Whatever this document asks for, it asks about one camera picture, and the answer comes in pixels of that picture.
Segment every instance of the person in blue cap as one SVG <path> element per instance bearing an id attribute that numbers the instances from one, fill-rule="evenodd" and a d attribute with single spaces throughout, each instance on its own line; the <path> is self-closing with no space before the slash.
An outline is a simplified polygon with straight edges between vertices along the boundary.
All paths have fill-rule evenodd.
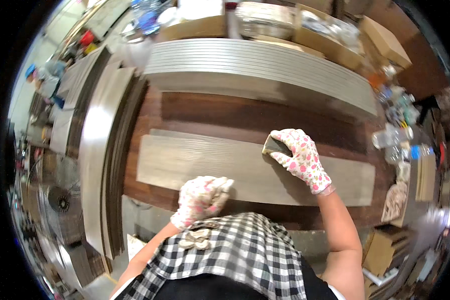
<path id="1" fill-rule="evenodd" d="M 31 64 L 25 71 L 27 81 L 32 83 L 35 81 L 35 90 L 44 98 L 52 100 L 60 109 L 63 108 L 65 100 L 57 96 L 60 87 L 60 77 L 52 75 L 47 68 L 37 68 L 35 64 Z"/>

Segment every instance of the hand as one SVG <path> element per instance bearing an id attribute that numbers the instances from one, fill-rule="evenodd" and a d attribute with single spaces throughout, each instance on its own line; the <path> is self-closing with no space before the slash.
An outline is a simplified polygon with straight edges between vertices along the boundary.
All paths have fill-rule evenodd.
<path id="1" fill-rule="evenodd" d="M 170 222 L 180 231 L 195 221 L 215 217 L 228 199 L 233 180 L 227 177 L 198 176 L 180 189 L 179 208 Z"/>
<path id="2" fill-rule="evenodd" d="M 332 181 L 320 163 L 315 142 L 302 129 L 273 130 L 270 132 L 270 136 L 287 145 L 292 151 L 293 157 L 280 152 L 272 152 L 270 156 L 285 167 L 287 171 L 305 181 L 312 194 L 316 195 L 327 187 L 332 187 Z"/>

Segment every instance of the floral work glove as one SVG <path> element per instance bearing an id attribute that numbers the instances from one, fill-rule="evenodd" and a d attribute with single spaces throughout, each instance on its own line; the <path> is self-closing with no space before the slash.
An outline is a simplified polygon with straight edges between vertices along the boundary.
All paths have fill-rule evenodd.
<path id="1" fill-rule="evenodd" d="M 227 177 L 198 176 L 187 181 L 180 189 L 179 208 L 170 222 L 184 231 L 195 221 L 217 216 L 228 199 L 233 180 Z"/>
<path id="2" fill-rule="evenodd" d="M 315 142 L 302 129 L 273 130 L 270 136 L 287 145 L 293 157 L 280 152 L 272 152 L 270 156 L 287 171 L 305 181 L 312 194 L 329 195 L 335 190 L 320 163 Z"/>

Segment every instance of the sanding sponge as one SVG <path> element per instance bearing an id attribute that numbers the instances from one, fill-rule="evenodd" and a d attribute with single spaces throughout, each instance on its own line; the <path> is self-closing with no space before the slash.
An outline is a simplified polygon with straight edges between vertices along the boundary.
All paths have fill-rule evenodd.
<path id="1" fill-rule="evenodd" d="M 272 152 L 280 152 L 289 157 L 293 156 L 292 151 L 288 149 L 287 145 L 285 145 L 282 141 L 278 141 L 273 137 L 271 137 L 270 135 L 268 135 L 267 140 L 263 144 L 263 149 L 261 153 L 269 154 Z"/>

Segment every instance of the plaid shirt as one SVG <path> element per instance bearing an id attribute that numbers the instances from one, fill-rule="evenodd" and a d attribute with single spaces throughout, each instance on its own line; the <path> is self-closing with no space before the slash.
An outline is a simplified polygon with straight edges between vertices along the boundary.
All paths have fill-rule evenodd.
<path id="1" fill-rule="evenodd" d="M 188 231 L 215 223 L 209 249 L 183 249 Z M 269 299 L 306 299 L 301 255 L 281 225 L 258 213 L 239 213 L 197 221 L 167 238 L 142 274 L 117 299 L 153 299 L 167 280 L 200 274 L 225 276 L 244 283 Z"/>

